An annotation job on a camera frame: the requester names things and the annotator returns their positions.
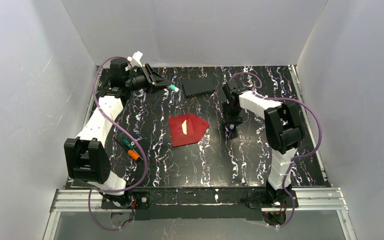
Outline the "red paper envelope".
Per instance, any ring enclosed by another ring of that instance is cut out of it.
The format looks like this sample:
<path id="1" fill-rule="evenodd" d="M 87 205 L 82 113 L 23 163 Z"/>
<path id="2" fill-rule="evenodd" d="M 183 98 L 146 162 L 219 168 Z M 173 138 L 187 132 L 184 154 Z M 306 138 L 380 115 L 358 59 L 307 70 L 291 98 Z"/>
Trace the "red paper envelope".
<path id="1" fill-rule="evenodd" d="M 182 122 L 187 119 L 187 135 L 182 133 Z M 209 122 L 195 114 L 183 114 L 168 119 L 173 147 L 198 143 L 206 133 Z"/>

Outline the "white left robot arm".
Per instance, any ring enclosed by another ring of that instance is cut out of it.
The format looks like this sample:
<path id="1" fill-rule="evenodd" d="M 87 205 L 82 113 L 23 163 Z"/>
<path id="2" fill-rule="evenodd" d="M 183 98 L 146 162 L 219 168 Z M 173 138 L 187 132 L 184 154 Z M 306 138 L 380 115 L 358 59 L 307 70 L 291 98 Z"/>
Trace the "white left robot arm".
<path id="1" fill-rule="evenodd" d="M 132 58 L 110 57 L 104 61 L 109 64 L 107 75 L 101 80 L 101 92 L 97 93 L 97 83 L 102 76 L 101 64 L 92 83 L 92 97 L 95 110 L 85 126 L 74 138 L 67 138 L 63 148 L 68 175 L 93 186 L 103 195 L 120 198 L 126 191 L 137 187 L 145 174 L 132 186 L 111 169 L 110 158 L 105 150 L 107 137 L 113 127 L 123 132 L 137 146 L 141 158 L 146 160 L 145 152 L 138 141 L 122 128 L 116 120 L 123 112 L 135 91 L 155 94 L 170 89 L 172 82 L 154 71 L 149 64 L 133 64 Z"/>

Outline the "peach lined letter paper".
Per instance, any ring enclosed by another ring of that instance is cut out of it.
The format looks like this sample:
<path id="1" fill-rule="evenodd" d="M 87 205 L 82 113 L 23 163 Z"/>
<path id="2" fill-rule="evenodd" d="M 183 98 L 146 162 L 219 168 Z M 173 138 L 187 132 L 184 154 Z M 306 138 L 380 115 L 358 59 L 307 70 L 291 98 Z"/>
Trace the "peach lined letter paper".
<path id="1" fill-rule="evenodd" d="M 181 124 L 181 130 L 184 135 L 188 134 L 187 119 L 185 119 Z"/>

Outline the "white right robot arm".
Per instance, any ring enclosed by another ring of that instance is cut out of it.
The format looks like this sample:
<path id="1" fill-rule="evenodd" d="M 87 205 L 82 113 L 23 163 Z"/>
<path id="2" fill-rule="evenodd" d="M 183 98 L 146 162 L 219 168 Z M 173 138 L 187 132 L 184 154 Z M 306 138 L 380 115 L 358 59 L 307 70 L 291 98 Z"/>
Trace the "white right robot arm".
<path id="1" fill-rule="evenodd" d="M 245 111 L 263 118 L 268 145 L 272 149 L 272 162 L 265 185 L 264 204 L 283 203 L 291 190 L 290 167 L 298 147 L 305 137 L 299 106 L 281 103 L 263 97 L 236 81 L 222 88 L 226 100 L 223 104 L 223 120 L 229 130 L 235 130 L 244 122 Z"/>

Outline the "white green glue stick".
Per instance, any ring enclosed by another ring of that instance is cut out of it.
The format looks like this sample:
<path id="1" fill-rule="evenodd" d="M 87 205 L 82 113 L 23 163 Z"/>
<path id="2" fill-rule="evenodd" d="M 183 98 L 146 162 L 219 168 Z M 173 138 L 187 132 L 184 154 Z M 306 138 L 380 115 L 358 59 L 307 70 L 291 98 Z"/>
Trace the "white green glue stick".
<path id="1" fill-rule="evenodd" d="M 170 89 L 171 91 L 175 92 L 175 93 L 179 92 L 179 90 L 180 90 L 180 89 L 179 89 L 177 86 L 175 86 L 174 84 L 170 84 L 170 85 L 168 85 L 167 88 Z"/>

